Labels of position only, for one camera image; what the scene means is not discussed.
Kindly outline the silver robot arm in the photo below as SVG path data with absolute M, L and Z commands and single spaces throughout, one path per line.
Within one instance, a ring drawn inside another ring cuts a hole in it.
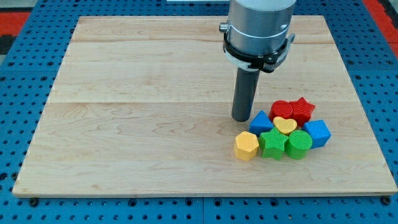
M 296 0 L 230 0 L 220 32 L 236 50 L 267 55 L 279 50 L 290 25 Z

